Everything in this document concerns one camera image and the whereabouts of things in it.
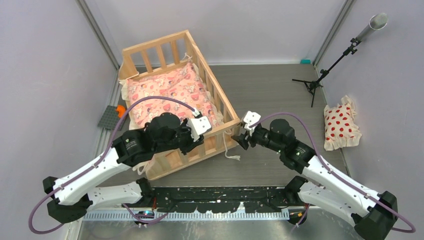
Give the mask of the pink unicorn print cushion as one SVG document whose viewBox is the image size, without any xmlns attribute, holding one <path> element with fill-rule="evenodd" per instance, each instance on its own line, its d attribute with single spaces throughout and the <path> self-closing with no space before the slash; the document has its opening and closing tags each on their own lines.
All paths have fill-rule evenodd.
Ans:
<svg viewBox="0 0 424 240">
<path fill-rule="evenodd" d="M 199 110 L 208 117 L 212 128 L 220 128 L 225 124 L 232 124 L 232 128 L 225 128 L 219 134 L 206 137 L 202 146 L 188 153 L 186 159 L 172 151 L 168 154 L 154 156 L 150 163 L 141 163 L 133 168 L 139 175 L 146 174 L 149 180 L 157 180 L 166 175 L 184 169 L 190 165 L 208 159 L 220 153 L 227 153 L 236 147 L 231 134 L 237 129 L 237 117 L 232 117 L 227 108 L 219 110 L 220 97 L 215 97 L 214 85 L 205 83 L 200 77 L 199 69 L 191 60 L 183 66 L 169 72 L 145 76 L 137 79 L 135 75 L 121 77 L 121 97 L 130 106 L 137 100 L 150 96 L 163 96 L 178 100 L 178 102 L 151 99 L 139 103 L 129 113 L 129 129 L 140 129 L 154 117 L 162 113 L 171 113 L 180 120 L 192 117 L 192 111 L 183 106 L 183 103 Z"/>
</svg>

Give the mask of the wooden slatted pet bed frame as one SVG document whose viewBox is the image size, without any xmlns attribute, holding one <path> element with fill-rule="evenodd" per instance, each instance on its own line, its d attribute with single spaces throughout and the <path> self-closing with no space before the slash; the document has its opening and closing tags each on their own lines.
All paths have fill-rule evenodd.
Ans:
<svg viewBox="0 0 424 240">
<path fill-rule="evenodd" d="M 198 67 L 199 75 L 203 81 L 205 83 L 212 83 L 216 89 L 213 96 L 219 97 L 221 101 L 218 109 L 223 110 L 227 108 L 230 116 L 237 118 L 237 129 L 233 133 L 239 130 L 241 123 L 240 118 L 237 116 L 232 104 L 188 30 L 124 48 L 122 50 L 122 59 L 123 62 L 118 72 L 118 82 L 121 77 L 127 78 L 136 76 L 136 79 L 140 79 L 167 73 L 183 66 L 185 62 L 191 60 Z M 166 96 L 160 96 L 159 100 L 178 102 L 177 99 Z M 226 128 L 232 127 L 233 125 L 231 123 L 227 123 L 225 126 L 216 129 L 212 128 L 211 131 L 204 135 L 204 141 L 206 137 L 217 135 L 225 131 Z M 183 155 L 180 150 L 169 150 L 158 153 L 155 156 L 166 155 L 173 151 L 178 152 L 183 160 L 187 159 L 189 154 Z"/>
</svg>

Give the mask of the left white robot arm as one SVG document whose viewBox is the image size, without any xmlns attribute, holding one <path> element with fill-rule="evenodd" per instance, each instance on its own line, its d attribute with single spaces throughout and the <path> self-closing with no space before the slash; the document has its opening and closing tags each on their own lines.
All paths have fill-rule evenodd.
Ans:
<svg viewBox="0 0 424 240">
<path fill-rule="evenodd" d="M 154 117 L 144 128 L 126 131 L 100 156 L 75 172 L 43 180 L 44 191 L 52 198 L 47 203 L 48 215 L 65 224 L 97 208 L 120 204 L 148 207 L 154 192 L 145 178 L 110 187 L 99 187 L 99 184 L 152 160 L 155 154 L 180 150 L 186 155 L 203 144 L 204 134 L 211 129 L 206 116 L 181 121 L 166 112 Z"/>
</svg>

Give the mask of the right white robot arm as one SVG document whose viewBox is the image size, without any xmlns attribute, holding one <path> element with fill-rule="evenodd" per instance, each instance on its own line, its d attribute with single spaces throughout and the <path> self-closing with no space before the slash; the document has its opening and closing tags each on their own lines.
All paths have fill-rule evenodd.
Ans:
<svg viewBox="0 0 424 240">
<path fill-rule="evenodd" d="M 379 193 L 334 168 L 307 144 L 295 137 L 285 119 L 275 119 L 268 129 L 252 120 L 244 120 L 244 134 L 231 138 L 243 149 L 260 145 L 279 154 L 279 159 L 299 173 L 285 187 L 291 205 L 301 202 L 318 206 L 343 219 L 365 240 L 384 240 L 398 217 L 397 198 L 390 192 Z"/>
</svg>

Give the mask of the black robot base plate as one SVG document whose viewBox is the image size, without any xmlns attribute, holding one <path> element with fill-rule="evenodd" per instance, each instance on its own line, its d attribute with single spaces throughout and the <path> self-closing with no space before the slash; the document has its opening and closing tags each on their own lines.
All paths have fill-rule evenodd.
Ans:
<svg viewBox="0 0 424 240">
<path fill-rule="evenodd" d="M 155 187 L 142 194 L 131 208 L 155 208 L 160 213 L 279 213 L 291 206 L 304 206 L 300 198 L 279 186 Z"/>
</svg>

